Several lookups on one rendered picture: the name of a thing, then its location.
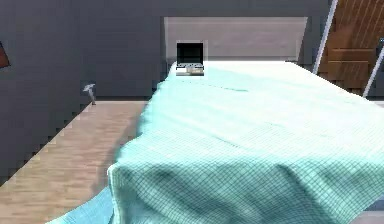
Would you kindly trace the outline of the brown wooden door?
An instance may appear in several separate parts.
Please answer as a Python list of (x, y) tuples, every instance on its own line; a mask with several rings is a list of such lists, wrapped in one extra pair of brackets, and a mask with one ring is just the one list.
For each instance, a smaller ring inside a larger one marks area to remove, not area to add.
[(330, 16), (316, 74), (362, 95), (384, 38), (384, 0), (337, 0)]

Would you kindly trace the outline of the red framed wall picture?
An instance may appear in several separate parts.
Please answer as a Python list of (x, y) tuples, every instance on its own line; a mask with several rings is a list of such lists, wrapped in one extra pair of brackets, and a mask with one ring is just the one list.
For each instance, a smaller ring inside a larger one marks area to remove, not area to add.
[(0, 69), (8, 67), (9, 65), (10, 65), (10, 61), (2, 45), (2, 42), (0, 41)]

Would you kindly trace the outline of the open black laptop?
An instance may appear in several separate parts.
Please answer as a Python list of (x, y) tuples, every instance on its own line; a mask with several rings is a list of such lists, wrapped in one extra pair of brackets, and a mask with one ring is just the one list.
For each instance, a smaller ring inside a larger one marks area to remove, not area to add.
[(176, 57), (177, 75), (204, 75), (204, 45), (202, 43), (178, 43)]

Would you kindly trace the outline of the bed with turquoise cover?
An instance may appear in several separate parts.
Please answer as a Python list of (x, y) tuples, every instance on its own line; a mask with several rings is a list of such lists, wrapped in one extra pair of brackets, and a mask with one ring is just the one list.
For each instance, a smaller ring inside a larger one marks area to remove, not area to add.
[(48, 224), (350, 224), (384, 195), (384, 108), (300, 67), (303, 17), (168, 17), (173, 64), (107, 186)]

